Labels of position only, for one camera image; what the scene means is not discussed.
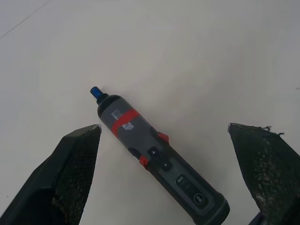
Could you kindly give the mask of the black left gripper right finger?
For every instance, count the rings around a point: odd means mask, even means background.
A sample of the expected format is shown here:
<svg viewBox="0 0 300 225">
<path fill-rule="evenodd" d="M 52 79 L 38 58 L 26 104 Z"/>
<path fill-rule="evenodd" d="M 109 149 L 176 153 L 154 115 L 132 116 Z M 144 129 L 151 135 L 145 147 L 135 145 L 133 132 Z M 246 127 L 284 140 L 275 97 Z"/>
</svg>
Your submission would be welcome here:
<svg viewBox="0 0 300 225">
<path fill-rule="evenodd" d="M 230 123 L 227 131 L 260 210 L 248 225 L 300 225 L 300 155 L 270 127 Z"/>
</svg>

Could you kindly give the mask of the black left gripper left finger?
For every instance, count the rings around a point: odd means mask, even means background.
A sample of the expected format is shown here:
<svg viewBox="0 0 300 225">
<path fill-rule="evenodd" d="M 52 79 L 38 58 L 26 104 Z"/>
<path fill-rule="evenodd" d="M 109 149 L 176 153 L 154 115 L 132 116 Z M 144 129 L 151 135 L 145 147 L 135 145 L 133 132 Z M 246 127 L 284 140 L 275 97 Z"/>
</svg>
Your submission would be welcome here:
<svg viewBox="0 0 300 225">
<path fill-rule="evenodd" d="M 29 176 L 0 225 L 79 225 L 93 181 L 101 126 L 64 136 Z"/>
</svg>

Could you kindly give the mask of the black cylinder with red label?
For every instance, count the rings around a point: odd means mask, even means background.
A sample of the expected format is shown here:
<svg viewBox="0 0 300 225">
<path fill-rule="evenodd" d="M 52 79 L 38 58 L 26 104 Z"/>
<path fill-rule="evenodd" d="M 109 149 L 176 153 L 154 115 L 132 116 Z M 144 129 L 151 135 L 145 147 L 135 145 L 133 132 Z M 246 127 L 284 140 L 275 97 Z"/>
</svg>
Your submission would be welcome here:
<svg viewBox="0 0 300 225">
<path fill-rule="evenodd" d="M 165 190 L 189 214 L 195 225 L 221 225 L 230 207 L 216 191 L 124 98 L 90 90 L 97 114 L 106 127 L 139 160 Z"/>
</svg>

